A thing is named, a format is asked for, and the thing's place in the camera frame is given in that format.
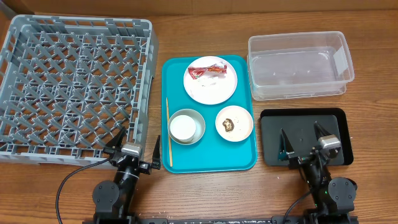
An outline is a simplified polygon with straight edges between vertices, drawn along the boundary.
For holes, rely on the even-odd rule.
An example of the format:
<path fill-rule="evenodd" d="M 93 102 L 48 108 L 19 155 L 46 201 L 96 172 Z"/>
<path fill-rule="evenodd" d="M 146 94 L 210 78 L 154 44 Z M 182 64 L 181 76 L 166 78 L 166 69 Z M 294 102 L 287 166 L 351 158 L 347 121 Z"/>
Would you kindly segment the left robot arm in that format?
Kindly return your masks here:
<path fill-rule="evenodd" d="M 138 218 L 129 211 L 129 207 L 139 176 L 161 168 L 160 137 L 157 138 L 152 161 L 145 162 L 142 147 L 131 142 L 123 143 L 125 135 L 126 129 L 122 128 L 103 149 L 117 171 L 114 180 L 102 181 L 93 190 L 93 223 L 137 223 Z"/>

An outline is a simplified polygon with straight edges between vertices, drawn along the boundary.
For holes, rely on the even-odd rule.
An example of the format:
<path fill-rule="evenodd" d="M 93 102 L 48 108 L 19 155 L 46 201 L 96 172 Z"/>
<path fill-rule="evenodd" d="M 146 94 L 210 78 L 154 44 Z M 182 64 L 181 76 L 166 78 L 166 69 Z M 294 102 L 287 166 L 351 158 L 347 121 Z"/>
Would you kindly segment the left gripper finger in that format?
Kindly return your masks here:
<path fill-rule="evenodd" d="M 126 135 L 126 128 L 122 129 L 104 147 L 104 149 L 121 149 L 122 141 Z"/>
<path fill-rule="evenodd" d="M 161 160 L 160 160 L 160 135 L 157 137 L 157 141 L 155 144 L 155 148 L 152 154 L 152 168 L 160 170 L 161 168 Z"/>

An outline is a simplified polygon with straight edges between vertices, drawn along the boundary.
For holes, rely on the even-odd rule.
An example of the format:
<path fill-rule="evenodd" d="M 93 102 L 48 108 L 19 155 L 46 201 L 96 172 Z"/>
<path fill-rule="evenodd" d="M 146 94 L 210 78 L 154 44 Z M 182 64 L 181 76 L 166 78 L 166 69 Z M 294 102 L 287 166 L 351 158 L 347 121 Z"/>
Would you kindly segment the grey bowl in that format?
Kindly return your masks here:
<path fill-rule="evenodd" d="M 196 142 L 198 142 L 198 141 L 203 137 L 203 135 L 204 135 L 204 133 L 205 133 L 206 124 L 205 124 L 205 120 L 204 120 L 203 116 L 202 116 L 199 112 L 197 112 L 197 111 L 195 111 L 195 110 L 193 110 L 193 109 L 182 109 L 182 110 L 178 110 L 177 112 L 175 112 L 175 113 L 170 117 L 169 127 L 170 127 L 171 121 L 174 119 L 174 117 L 176 117 L 176 116 L 178 116 L 178 115 L 187 115 L 187 116 L 190 116 L 191 118 L 193 118 L 194 121 L 195 121 L 195 123 L 196 123 L 197 129 L 196 129 L 196 132 L 195 132 L 195 134 L 194 134 L 194 136 L 193 136 L 193 139 L 190 140 L 190 141 L 188 141 L 188 142 L 181 142 L 181 141 L 176 140 L 176 139 L 171 135 L 171 133 L 170 133 L 170 131 L 169 131 L 171 140 L 173 140 L 173 141 L 175 141 L 176 143 L 181 144 L 181 145 L 191 145 L 191 144 L 195 144 Z"/>

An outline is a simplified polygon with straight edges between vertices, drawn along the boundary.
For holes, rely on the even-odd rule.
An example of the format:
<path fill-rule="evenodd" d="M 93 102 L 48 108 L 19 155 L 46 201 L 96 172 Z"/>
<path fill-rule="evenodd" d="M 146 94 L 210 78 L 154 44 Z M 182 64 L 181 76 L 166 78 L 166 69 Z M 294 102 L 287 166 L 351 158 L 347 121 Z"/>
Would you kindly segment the white napkin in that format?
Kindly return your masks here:
<path fill-rule="evenodd" d="M 206 76 L 198 79 L 198 84 L 202 87 L 208 87 L 217 84 L 217 76 Z"/>

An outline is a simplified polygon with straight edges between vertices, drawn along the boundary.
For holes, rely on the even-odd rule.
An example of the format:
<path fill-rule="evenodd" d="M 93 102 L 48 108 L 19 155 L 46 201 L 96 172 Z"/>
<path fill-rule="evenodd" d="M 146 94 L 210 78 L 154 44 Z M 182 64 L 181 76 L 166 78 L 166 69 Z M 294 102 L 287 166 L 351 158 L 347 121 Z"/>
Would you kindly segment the brown food scrap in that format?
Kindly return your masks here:
<path fill-rule="evenodd" d="M 226 132 L 231 132 L 234 129 L 234 123 L 231 119 L 226 118 L 223 122 L 222 125 L 224 126 L 224 129 Z"/>

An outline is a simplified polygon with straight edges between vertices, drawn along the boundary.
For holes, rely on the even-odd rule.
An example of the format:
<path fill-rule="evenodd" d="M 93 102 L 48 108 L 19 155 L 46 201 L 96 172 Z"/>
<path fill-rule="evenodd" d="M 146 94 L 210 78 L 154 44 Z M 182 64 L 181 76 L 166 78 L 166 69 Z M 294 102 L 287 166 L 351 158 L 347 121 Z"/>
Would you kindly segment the teal serving tray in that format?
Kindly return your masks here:
<path fill-rule="evenodd" d="M 216 115 L 226 106 L 240 106 L 253 114 L 246 61 L 238 55 L 222 55 L 221 58 L 235 69 L 238 82 L 233 95 L 218 105 L 198 103 L 184 89 L 184 73 L 196 57 L 171 58 L 162 66 L 162 162 L 171 173 L 248 170 L 257 161 L 255 131 L 240 142 L 230 142 L 216 130 Z M 205 120 L 204 135 L 194 144 L 183 145 L 169 140 L 167 116 L 182 109 L 193 109 Z"/>

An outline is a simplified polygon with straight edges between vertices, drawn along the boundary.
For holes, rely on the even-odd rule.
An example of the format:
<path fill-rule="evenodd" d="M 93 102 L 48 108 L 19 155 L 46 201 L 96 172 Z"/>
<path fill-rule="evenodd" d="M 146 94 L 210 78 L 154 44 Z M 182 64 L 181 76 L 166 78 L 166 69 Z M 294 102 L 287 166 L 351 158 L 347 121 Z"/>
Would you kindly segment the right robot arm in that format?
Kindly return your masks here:
<path fill-rule="evenodd" d="M 295 153 L 285 131 L 280 130 L 279 160 L 288 161 L 289 169 L 297 169 L 308 185 L 308 192 L 297 199 L 285 212 L 282 223 L 358 223 L 357 217 L 349 213 L 354 210 L 354 200 L 358 186 L 346 177 L 330 175 L 329 161 L 339 154 L 342 144 L 338 137 L 329 133 L 318 122 L 313 124 L 317 145 L 307 156 Z M 304 211 L 301 217 L 290 215 L 295 206 L 308 196 L 312 196 L 314 209 Z"/>

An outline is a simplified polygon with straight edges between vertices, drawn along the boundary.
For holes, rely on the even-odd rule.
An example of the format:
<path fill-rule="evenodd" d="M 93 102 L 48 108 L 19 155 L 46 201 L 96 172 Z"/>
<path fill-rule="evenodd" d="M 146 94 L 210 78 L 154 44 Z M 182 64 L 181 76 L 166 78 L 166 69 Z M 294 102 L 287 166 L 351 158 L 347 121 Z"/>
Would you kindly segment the clear plastic bin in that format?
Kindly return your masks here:
<path fill-rule="evenodd" d="M 354 80 L 351 54 L 340 31 L 252 36 L 247 63 L 257 101 L 342 95 Z"/>

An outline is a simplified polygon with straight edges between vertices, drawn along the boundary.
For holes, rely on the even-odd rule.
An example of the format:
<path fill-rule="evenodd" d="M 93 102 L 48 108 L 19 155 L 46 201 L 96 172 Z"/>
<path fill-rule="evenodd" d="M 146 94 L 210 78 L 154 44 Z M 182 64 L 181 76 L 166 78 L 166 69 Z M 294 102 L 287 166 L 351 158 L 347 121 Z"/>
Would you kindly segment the small pink plate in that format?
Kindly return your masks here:
<path fill-rule="evenodd" d="M 234 129 L 226 132 L 222 122 L 229 118 L 234 123 Z M 218 134 L 230 142 L 240 142 L 250 136 L 254 129 L 254 121 L 248 110 L 232 105 L 223 108 L 216 116 L 215 127 Z"/>

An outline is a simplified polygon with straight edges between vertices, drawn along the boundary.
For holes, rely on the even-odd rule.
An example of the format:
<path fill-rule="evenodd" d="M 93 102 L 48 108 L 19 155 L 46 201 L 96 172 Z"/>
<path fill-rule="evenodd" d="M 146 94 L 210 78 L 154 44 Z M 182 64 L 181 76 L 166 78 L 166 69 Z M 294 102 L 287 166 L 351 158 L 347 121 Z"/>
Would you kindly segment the large white plate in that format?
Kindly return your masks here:
<path fill-rule="evenodd" d="M 198 79 L 193 80 L 188 73 L 188 67 L 207 67 L 218 62 L 227 65 L 227 73 L 206 72 L 203 77 L 217 76 L 217 84 L 202 87 L 198 84 Z M 238 85 L 238 76 L 233 66 L 221 57 L 205 56 L 195 59 L 185 70 L 183 76 L 183 87 L 187 94 L 196 102 L 204 105 L 217 105 L 228 100 L 235 92 Z"/>

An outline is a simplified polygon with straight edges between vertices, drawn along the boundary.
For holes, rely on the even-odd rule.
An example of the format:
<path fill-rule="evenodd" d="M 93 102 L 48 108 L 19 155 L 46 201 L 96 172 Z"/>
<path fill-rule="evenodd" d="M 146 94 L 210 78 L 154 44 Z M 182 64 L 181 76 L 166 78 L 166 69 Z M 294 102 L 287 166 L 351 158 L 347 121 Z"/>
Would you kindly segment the black tray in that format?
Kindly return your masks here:
<path fill-rule="evenodd" d="M 279 146 L 281 131 L 285 131 L 294 151 L 299 156 L 310 154 L 317 138 L 313 124 L 317 122 L 329 133 L 336 135 L 342 148 L 331 166 L 348 166 L 353 163 L 348 123 L 345 112 L 340 108 L 296 108 L 268 109 L 260 115 L 261 142 L 264 161 L 268 166 L 287 166 L 287 161 L 280 161 Z"/>

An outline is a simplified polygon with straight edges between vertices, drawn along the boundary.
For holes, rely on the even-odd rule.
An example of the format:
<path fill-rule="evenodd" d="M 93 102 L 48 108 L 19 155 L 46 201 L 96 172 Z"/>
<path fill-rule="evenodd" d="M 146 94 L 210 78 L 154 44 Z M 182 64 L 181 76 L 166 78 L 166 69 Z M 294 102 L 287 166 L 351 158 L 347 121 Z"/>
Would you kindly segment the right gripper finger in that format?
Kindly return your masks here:
<path fill-rule="evenodd" d="M 317 121 L 314 122 L 313 127 L 315 130 L 315 136 L 316 136 L 317 140 L 319 140 L 322 137 L 330 135 L 330 133 L 322 125 L 320 125 Z"/>
<path fill-rule="evenodd" d="M 289 160 L 294 153 L 294 149 L 283 129 L 280 130 L 280 141 L 279 141 L 279 155 L 280 161 Z"/>

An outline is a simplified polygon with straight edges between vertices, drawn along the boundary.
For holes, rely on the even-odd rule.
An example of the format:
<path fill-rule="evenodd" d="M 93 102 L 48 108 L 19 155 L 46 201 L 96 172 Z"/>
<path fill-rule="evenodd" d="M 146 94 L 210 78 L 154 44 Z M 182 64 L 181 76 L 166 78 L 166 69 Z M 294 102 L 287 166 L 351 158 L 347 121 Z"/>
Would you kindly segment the white cup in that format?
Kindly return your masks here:
<path fill-rule="evenodd" d="M 170 123 L 170 133 L 178 141 L 188 142 L 193 139 L 197 126 L 193 118 L 178 115 Z"/>

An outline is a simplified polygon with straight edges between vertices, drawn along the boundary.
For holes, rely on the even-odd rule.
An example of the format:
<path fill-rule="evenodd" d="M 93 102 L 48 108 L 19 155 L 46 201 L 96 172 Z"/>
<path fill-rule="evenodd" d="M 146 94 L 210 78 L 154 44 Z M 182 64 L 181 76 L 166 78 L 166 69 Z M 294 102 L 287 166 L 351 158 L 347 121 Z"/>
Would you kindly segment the red snack wrapper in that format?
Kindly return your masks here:
<path fill-rule="evenodd" d="M 227 65 L 224 62 L 218 62 L 207 67 L 188 67 L 188 73 L 193 80 L 202 77 L 206 72 L 225 74 Z"/>

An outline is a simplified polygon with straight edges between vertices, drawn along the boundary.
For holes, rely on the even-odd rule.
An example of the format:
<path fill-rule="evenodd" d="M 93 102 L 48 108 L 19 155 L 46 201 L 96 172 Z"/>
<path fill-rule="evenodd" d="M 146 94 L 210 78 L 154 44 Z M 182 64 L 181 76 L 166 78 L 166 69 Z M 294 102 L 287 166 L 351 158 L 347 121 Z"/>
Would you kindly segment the grey dish rack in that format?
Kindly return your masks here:
<path fill-rule="evenodd" d="M 121 129 L 145 148 L 151 21 L 18 15 L 1 49 L 1 161 L 86 166 Z"/>

